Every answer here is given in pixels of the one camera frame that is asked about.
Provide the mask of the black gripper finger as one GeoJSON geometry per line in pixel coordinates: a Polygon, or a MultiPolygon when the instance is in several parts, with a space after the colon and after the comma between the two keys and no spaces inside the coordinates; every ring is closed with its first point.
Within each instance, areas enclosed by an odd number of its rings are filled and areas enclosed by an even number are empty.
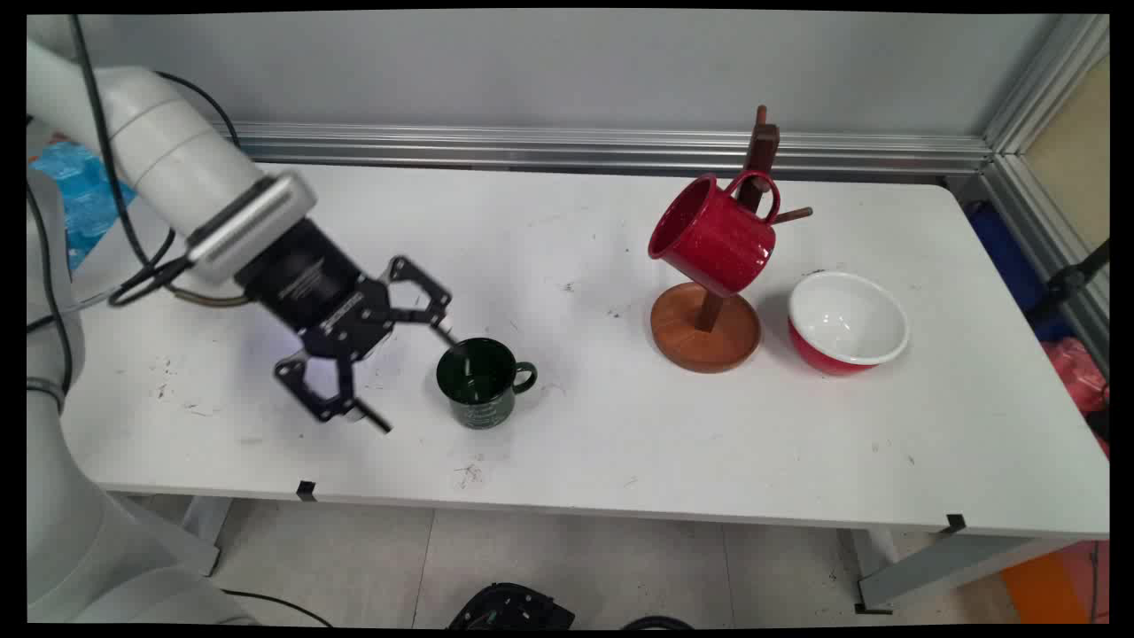
{"type": "Polygon", "coordinates": [[[307,351],[299,351],[277,361],[273,367],[276,381],[287,389],[308,415],[320,423],[328,423],[335,417],[342,416],[355,422],[369,422],[381,433],[393,431],[393,425],[386,420],[384,416],[356,395],[353,375],[353,364],[357,361],[355,355],[349,354],[345,358],[335,359],[335,388],[328,392],[308,381],[311,360],[312,356],[307,351]]]}
{"type": "Polygon", "coordinates": [[[424,307],[393,307],[386,311],[386,323],[393,327],[393,324],[413,323],[425,324],[438,338],[449,347],[457,347],[458,340],[450,334],[449,330],[442,327],[442,323],[448,315],[448,306],[451,301],[451,294],[437,280],[430,278],[405,255],[396,255],[389,263],[382,282],[390,288],[397,283],[411,283],[425,297],[424,307]]]}

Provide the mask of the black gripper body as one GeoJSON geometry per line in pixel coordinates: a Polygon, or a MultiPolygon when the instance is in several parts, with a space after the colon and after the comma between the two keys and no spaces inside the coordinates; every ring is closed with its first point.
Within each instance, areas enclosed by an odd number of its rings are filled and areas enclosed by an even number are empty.
{"type": "Polygon", "coordinates": [[[357,361],[393,324],[420,318],[418,311],[393,307],[388,286],[361,271],[307,219],[238,270],[235,282],[291,327],[313,358],[357,361]]]}

